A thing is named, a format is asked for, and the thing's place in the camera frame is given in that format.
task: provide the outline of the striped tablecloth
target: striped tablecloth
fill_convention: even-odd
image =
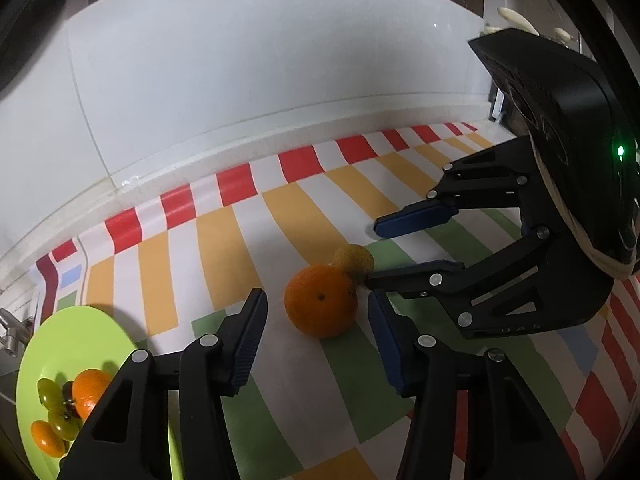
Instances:
[[[154,354],[215,331],[249,290],[269,317],[247,386],[224,400],[243,480],[393,479],[411,400],[388,386],[360,290],[357,323],[318,341],[293,328],[290,277],[346,243],[376,268],[441,258],[472,264],[520,236],[517,210],[463,210],[446,225],[393,240],[376,217],[421,200],[440,168],[491,145],[483,124],[445,123],[357,135],[254,160],[109,218],[41,257],[36,322],[72,304],[113,316]],[[452,348],[497,346],[518,367],[582,478],[592,479],[637,415],[640,285],[616,282],[583,326],[499,340],[464,340],[434,299],[392,303]],[[452,478],[462,478],[464,441]]]

